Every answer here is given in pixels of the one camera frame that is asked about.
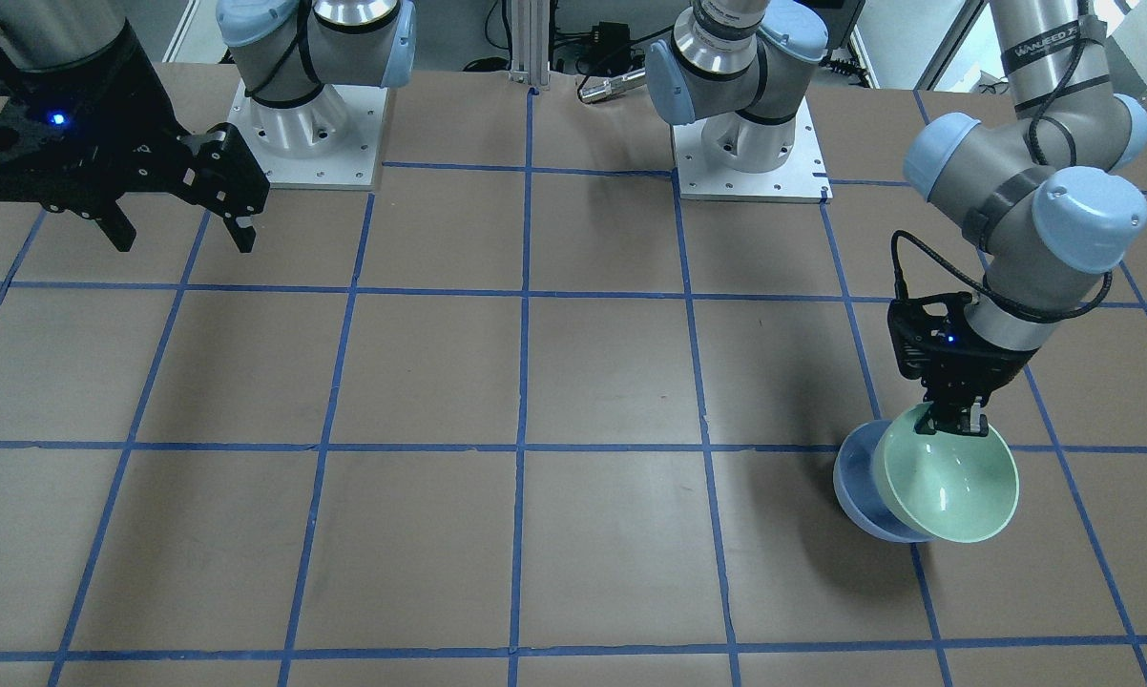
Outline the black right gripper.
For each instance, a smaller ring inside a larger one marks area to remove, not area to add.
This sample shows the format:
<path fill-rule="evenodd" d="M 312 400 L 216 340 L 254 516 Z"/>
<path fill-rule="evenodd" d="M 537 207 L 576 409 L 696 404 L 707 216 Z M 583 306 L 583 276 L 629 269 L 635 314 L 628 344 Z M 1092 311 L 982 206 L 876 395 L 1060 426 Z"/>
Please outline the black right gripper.
<path fill-rule="evenodd" d="M 233 123 L 194 135 L 134 28 L 68 67 L 33 73 L 0 45 L 0 201 L 96 223 L 115 251 L 136 231 L 118 204 L 128 192 L 167 193 L 220 218 L 241 253 L 271 184 Z"/>

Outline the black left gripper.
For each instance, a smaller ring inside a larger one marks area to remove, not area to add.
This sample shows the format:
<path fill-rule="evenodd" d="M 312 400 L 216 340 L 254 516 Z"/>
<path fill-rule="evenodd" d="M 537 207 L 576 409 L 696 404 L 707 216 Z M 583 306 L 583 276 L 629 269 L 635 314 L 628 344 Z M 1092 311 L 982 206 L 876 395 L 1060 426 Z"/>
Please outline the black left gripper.
<path fill-rule="evenodd" d="M 902 377 L 926 389 L 915 434 L 937 434 L 936 421 L 954 421 L 954 434 L 988 436 L 984 406 L 1032 359 L 1031 351 L 997 348 L 973 331 L 965 307 L 970 292 L 937 292 L 922 299 L 895 299 L 887 325 Z"/>

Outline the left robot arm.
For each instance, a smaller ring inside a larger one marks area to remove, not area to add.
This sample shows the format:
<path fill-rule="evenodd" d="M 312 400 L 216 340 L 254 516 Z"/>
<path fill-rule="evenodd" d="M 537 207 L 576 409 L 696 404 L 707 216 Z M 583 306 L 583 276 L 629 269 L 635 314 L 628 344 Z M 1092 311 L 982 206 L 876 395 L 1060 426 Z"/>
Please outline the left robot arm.
<path fill-rule="evenodd" d="M 1087 1 L 996 1 L 994 30 L 1015 122 L 988 128 L 943 114 L 910 145 L 904 178 L 989 253 L 982 281 L 913 299 L 900 265 L 888 330 L 898 369 L 924 387 L 916 434 L 990 434 L 984 407 L 1059 322 L 1105 300 L 1111 270 L 1147 219 L 1117 170 L 1147 143 L 1147 114 L 1111 89 L 1105 21 Z M 796 1 L 695 1 L 646 52 L 654 109 L 703 122 L 718 161 L 743 173 L 782 165 L 818 62 L 824 19 Z"/>

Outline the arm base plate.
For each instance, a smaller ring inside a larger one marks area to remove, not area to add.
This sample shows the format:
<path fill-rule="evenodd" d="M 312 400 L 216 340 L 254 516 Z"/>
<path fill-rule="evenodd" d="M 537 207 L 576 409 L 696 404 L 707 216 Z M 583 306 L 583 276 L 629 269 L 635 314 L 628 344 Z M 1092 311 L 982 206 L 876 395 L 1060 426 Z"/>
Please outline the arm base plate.
<path fill-rule="evenodd" d="M 830 201 L 829 174 L 807 100 L 790 122 L 768 126 L 739 114 L 671 128 L 684 200 Z"/>
<path fill-rule="evenodd" d="M 273 190 L 372 192 L 377 186 L 393 89 L 326 84 L 291 109 L 256 103 L 237 84 L 237 126 Z"/>

